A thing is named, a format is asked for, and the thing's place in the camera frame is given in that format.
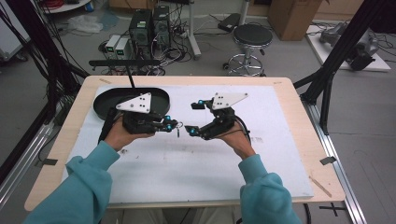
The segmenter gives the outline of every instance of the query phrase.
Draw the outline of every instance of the wooden table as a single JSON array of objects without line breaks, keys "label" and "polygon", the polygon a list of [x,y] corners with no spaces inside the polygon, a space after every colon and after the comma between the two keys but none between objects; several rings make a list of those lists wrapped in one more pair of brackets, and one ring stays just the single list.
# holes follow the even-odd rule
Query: wooden table
[{"label": "wooden table", "polygon": [[[87,77],[76,101],[67,116],[64,126],[52,147],[49,158],[58,160],[55,166],[45,165],[39,174],[25,203],[25,209],[33,210],[62,181],[66,160],[72,150],[78,132],[94,100],[98,87],[102,85],[128,85],[128,77]],[[294,203],[341,202],[346,195],[338,177],[330,164],[319,161],[326,158],[323,146],[307,116],[300,98],[291,81],[284,77],[134,77],[134,84],[149,85],[263,85],[272,86],[276,91],[285,119],[289,124],[294,142],[299,150],[304,168],[309,176],[314,197],[293,199]],[[152,206],[205,206],[205,203],[153,204]]]}]

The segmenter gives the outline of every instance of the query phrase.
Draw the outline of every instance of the gray floor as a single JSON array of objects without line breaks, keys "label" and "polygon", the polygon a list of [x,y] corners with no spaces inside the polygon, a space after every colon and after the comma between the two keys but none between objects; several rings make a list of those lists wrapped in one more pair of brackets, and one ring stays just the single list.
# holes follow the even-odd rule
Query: gray floor
[{"label": "gray floor", "polygon": [[[99,18],[106,12],[104,8],[91,15]],[[83,9],[56,15],[57,22],[65,22],[72,16],[86,14]],[[199,27],[210,17],[196,19]],[[248,18],[266,24],[264,18]],[[121,34],[128,28],[128,20],[118,20],[117,26],[100,34],[87,35],[72,32],[63,35],[65,47],[76,61],[91,74],[98,75],[102,69],[93,72],[89,60],[104,59],[98,46],[112,34]],[[216,27],[208,22],[204,27]],[[201,32],[221,32],[205,29]],[[225,77],[222,64],[239,52],[231,35],[196,36],[203,52],[198,61],[173,63],[165,67],[166,76],[219,76]],[[388,36],[396,44],[396,38]],[[276,36],[263,57],[256,55],[265,64],[268,77],[288,77],[291,81],[300,80],[320,67],[320,63],[307,40],[296,42],[279,41]],[[396,58],[380,50],[383,59],[396,61]],[[346,175],[358,198],[367,223],[396,223],[396,76],[395,63],[389,63],[390,72],[352,72],[339,70],[333,81],[332,101],[329,115],[329,132],[337,149]],[[15,147],[21,136],[36,117],[45,101],[46,81],[39,75],[30,60],[26,63],[11,61],[0,67],[0,162]],[[302,87],[297,92],[304,92]],[[15,192],[0,211],[0,223],[21,223],[28,214],[23,204],[33,186],[40,169],[32,166],[18,185]],[[351,223],[347,212],[319,209],[331,206],[329,203],[309,204],[313,223]],[[303,223],[306,221],[302,204],[295,204],[295,210]],[[179,223],[187,209],[165,211],[169,223]],[[191,223],[193,211],[183,223]]]}]

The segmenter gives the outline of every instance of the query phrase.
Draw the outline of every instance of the teal sleeve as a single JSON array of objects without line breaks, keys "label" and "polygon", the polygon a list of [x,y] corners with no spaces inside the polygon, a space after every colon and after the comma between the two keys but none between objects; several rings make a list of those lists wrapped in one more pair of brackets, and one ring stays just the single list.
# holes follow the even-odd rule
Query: teal sleeve
[{"label": "teal sleeve", "polygon": [[239,163],[246,185],[241,188],[241,210],[244,224],[301,223],[292,209],[291,195],[277,174],[268,174],[260,155]]},{"label": "teal sleeve", "polygon": [[102,141],[86,159],[72,158],[66,164],[69,177],[23,223],[99,223],[111,191],[107,169],[119,157]]}]

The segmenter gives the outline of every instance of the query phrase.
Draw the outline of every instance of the black oval tray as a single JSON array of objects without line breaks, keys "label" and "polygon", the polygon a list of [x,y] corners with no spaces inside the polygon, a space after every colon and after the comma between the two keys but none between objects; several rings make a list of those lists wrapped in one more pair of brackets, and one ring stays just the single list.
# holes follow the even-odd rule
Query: black oval tray
[{"label": "black oval tray", "polygon": [[166,115],[170,108],[169,95],[159,88],[114,88],[104,91],[93,101],[93,110],[99,119],[106,119],[108,109],[133,99],[141,94],[151,93],[150,113]]}]

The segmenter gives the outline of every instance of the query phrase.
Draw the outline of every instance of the hand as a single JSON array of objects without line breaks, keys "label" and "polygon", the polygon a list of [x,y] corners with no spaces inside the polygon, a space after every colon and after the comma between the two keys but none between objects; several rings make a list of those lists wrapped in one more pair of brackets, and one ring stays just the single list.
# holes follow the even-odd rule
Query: hand
[{"label": "hand", "polygon": [[123,147],[131,144],[138,138],[148,138],[153,136],[155,133],[138,133],[130,134],[124,127],[122,127],[122,116],[119,117],[113,124],[110,132],[108,133],[105,142],[109,146],[113,147],[116,151],[120,151]]},{"label": "hand", "polygon": [[256,154],[243,130],[241,125],[235,122],[228,132],[217,136],[217,138],[223,140],[228,146],[232,147],[236,155],[242,160]]}]

